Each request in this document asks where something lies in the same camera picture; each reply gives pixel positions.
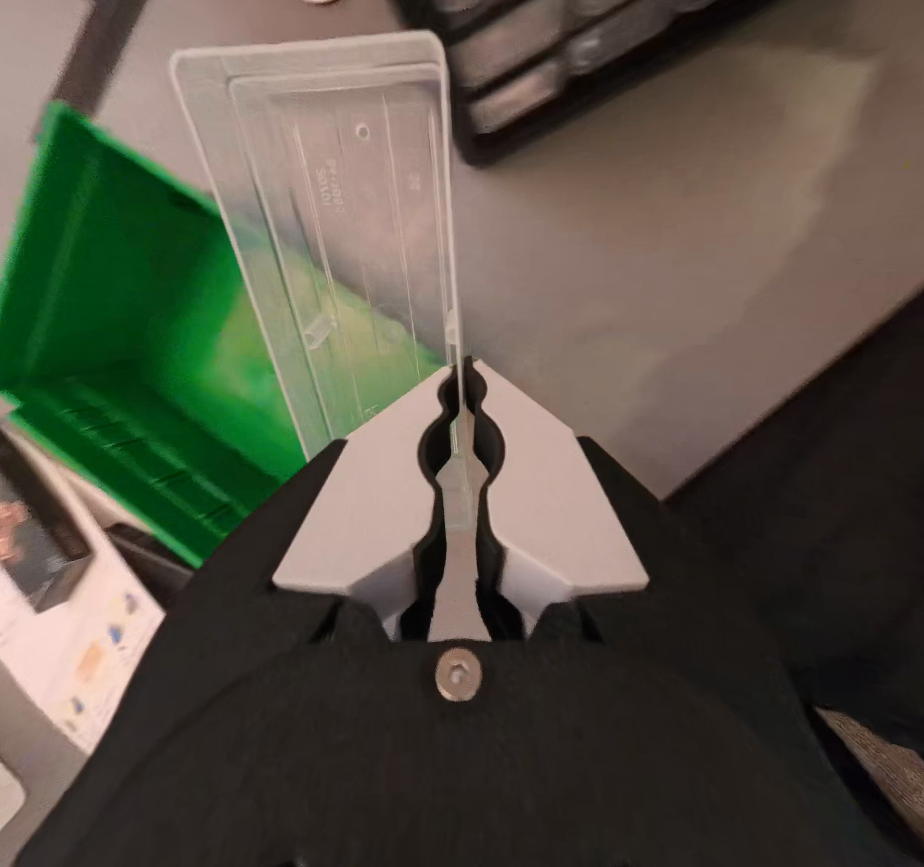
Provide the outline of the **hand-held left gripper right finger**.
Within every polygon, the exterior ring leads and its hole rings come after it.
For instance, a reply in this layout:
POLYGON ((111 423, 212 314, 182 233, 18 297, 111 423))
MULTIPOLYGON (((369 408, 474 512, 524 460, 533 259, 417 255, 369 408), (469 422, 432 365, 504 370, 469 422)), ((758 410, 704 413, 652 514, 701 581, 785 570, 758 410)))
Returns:
POLYGON ((650 583, 577 434, 471 357, 479 488, 475 595, 491 640, 523 640, 548 607, 650 583))

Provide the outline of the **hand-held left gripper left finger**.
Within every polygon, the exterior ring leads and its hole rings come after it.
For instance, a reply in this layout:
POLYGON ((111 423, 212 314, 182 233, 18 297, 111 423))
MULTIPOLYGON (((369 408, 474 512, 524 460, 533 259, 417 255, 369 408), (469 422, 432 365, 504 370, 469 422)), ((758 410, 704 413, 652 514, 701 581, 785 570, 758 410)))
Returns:
POLYGON ((399 639, 427 640, 447 554, 437 476, 459 404, 457 369, 443 367, 339 440, 273 585, 349 598, 393 622, 399 639))

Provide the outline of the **small clear plastic drawer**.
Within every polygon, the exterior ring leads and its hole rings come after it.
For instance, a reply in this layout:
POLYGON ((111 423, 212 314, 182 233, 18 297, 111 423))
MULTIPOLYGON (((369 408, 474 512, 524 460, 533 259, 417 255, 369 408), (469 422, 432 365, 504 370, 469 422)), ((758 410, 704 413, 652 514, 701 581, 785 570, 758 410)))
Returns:
POLYGON ((170 62, 305 457, 463 353, 445 49, 430 31, 170 62))

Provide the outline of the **green plastic bin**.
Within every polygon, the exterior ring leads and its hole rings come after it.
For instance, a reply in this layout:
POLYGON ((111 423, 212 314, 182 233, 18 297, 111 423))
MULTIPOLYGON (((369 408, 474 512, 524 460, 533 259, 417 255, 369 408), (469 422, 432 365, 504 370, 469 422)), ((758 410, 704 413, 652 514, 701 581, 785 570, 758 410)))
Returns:
POLYGON ((53 102, 2 272, 13 422, 194 569, 446 363, 409 306, 440 301, 412 248, 375 229, 349 272, 312 226, 242 224, 260 309, 214 200, 53 102))

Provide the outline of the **black drawer cabinet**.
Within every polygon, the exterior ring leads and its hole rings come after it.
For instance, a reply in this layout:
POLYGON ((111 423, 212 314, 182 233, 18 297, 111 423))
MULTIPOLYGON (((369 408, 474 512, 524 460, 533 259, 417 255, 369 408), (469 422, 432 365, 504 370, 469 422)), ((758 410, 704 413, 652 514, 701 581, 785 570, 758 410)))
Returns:
POLYGON ((433 0, 392 1, 406 26, 431 31, 444 46, 449 64, 449 100, 456 146, 468 165, 486 168, 676 64, 779 0, 718 0, 678 18, 652 41, 590 75, 573 78, 559 97, 499 133, 487 136, 473 132, 464 98, 457 87, 448 51, 456 41, 454 29, 449 27, 433 0))

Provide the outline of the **array of clear cabinet drawers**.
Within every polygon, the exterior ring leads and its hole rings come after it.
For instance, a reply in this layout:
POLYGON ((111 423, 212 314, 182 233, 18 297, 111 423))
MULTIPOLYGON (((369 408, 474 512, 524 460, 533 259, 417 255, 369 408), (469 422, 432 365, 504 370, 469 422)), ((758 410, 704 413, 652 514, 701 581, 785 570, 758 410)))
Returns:
POLYGON ((433 0, 473 132, 495 135, 718 0, 433 0))

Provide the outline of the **person's black clothing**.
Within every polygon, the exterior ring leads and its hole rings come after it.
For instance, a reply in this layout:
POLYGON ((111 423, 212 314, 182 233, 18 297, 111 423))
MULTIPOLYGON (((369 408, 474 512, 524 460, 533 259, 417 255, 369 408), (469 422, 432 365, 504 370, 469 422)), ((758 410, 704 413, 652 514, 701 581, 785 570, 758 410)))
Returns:
POLYGON ((884 842, 922 840, 820 711, 922 755, 923 295, 667 497, 739 576, 884 842))

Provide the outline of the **loose printed paper sheet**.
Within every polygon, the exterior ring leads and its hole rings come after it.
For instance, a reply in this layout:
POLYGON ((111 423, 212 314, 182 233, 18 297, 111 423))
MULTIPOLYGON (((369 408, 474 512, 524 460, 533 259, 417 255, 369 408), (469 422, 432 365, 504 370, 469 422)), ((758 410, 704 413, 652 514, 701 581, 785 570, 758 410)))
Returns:
POLYGON ((61 497, 94 557, 68 600, 33 611, 6 572, 1 585, 1 658, 19 688, 81 751, 91 754, 109 727, 165 611, 98 523, 93 486, 37 445, 13 443, 61 497))

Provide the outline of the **black printed box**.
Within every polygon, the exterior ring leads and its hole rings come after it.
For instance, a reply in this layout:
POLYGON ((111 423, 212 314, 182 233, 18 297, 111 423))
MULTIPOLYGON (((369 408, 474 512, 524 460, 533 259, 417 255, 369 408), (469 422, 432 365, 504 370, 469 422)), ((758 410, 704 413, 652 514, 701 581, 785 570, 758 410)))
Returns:
POLYGON ((37 614, 65 603, 94 555, 54 487, 1 434, 1 564, 37 614))

